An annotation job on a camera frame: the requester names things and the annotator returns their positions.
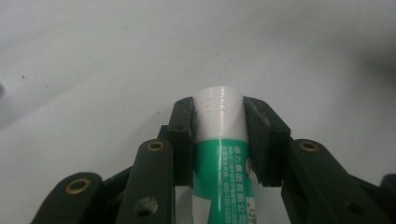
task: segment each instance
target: black plastic part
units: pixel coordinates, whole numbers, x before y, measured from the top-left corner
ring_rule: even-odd
[[[385,175],[380,188],[384,192],[384,198],[379,204],[389,218],[396,223],[396,174]]]
[[[244,105],[253,170],[263,186],[280,187],[290,128],[264,101],[244,97]]]
[[[158,132],[158,137],[157,138],[168,139],[168,125],[161,126],[161,129]]]
[[[82,192],[70,194],[66,186],[74,180],[81,178],[91,182]],[[49,194],[41,205],[32,224],[67,223],[82,224],[92,223],[97,208],[97,195],[102,189],[102,178],[92,173],[78,173],[65,178]]]
[[[175,162],[175,186],[192,187],[192,144],[195,109],[192,97],[175,103],[167,129]]]
[[[143,143],[123,193],[116,224],[175,223],[173,149],[165,139]]]
[[[391,223],[323,145],[293,141],[288,162],[282,197],[291,223]]]

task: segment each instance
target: white surface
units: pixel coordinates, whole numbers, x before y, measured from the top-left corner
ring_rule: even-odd
[[[396,170],[395,21],[393,0],[1,1],[0,223],[31,221],[68,175],[130,166],[175,101],[215,85],[378,184]],[[288,223],[260,190],[259,222]]]
[[[248,142],[244,96],[236,89],[217,86],[194,95],[195,143],[215,138]]]

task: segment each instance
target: green and white tube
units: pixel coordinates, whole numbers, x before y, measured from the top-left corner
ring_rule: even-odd
[[[213,87],[194,97],[194,224],[255,224],[243,95]]]

